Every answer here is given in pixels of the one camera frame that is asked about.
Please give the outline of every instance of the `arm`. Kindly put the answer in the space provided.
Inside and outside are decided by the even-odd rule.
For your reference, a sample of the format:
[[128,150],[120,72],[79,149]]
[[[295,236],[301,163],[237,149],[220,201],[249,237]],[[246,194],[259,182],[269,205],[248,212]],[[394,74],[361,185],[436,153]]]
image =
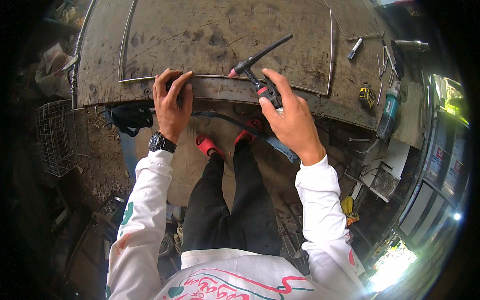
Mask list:
[[347,219],[340,207],[340,188],[335,170],[328,165],[324,147],[313,123],[307,102],[295,95],[288,80],[263,69],[282,95],[283,113],[260,98],[262,113],[277,138],[302,160],[295,186],[303,204],[302,248],[309,254],[312,279],[341,294],[352,295],[362,288],[350,263]]
[[[180,88],[191,72],[174,81],[167,93],[165,83],[179,74],[167,69],[156,76],[153,86],[159,131],[175,144],[190,118],[193,100],[192,86],[188,84],[183,106],[179,108],[176,104]],[[128,199],[118,239],[110,249],[107,299],[149,299],[161,286],[156,265],[165,234],[172,158],[168,151],[150,151],[135,168],[137,182]]]

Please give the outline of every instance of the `tape measure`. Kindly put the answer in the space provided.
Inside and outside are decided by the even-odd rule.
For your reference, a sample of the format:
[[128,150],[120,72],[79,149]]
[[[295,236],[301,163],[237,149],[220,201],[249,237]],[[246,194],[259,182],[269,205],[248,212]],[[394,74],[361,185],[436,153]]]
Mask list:
[[364,107],[372,108],[375,103],[375,96],[372,92],[372,86],[364,82],[360,88],[359,101]]

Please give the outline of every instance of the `white long-sleeve shirt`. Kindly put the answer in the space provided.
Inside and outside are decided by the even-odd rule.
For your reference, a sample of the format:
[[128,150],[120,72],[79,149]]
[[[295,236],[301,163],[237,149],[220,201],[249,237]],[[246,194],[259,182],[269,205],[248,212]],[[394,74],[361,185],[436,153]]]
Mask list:
[[361,299],[363,286],[347,244],[340,188],[327,157],[297,173],[303,204],[302,248],[309,255],[311,280],[283,257],[237,249],[194,250],[182,254],[182,269],[163,284],[157,270],[165,233],[167,189],[173,154],[149,152],[136,167],[136,184],[109,256],[106,298],[166,299]]

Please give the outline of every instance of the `hand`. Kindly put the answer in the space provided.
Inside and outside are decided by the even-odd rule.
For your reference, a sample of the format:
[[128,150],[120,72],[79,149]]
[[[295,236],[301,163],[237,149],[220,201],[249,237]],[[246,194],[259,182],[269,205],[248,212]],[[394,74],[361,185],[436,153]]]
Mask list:
[[161,75],[155,77],[153,84],[153,101],[155,103],[156,118],[160,133],[174,144],[177,143],[180,133],[187,126],[192,113],[193,91],[192,84],[187,84],[183,89],[183,105],[177,105],[177,96],[181,87],[189,79],[193,72],[190,71],[172,83],[167,93],[165,83],[171,77],[180,75],[180,71],[166,69]]
[[277,138],[295,152],[304,166],[311,166],[321,161],[325,148],[320,143],[318,132],[313,123],[307,102],[295,95],[288,80],[269,69],[263,69],[263,74],[275,83],[282,95],[283,113],[281,115],[273,107],[272,102],[265,97],[259,99],[262,113],[267,118]]

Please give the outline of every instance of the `black pants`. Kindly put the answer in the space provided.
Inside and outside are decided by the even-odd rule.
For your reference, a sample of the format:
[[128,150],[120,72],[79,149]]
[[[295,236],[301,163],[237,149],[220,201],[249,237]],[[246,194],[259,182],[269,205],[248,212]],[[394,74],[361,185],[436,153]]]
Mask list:
[[190,196],[182,251],[234,248],[279,256],[282,242],[272,199],[250,144],[240,140],[233,156],[236,192],[232,212],[223,199],[224,161],[213,153]]

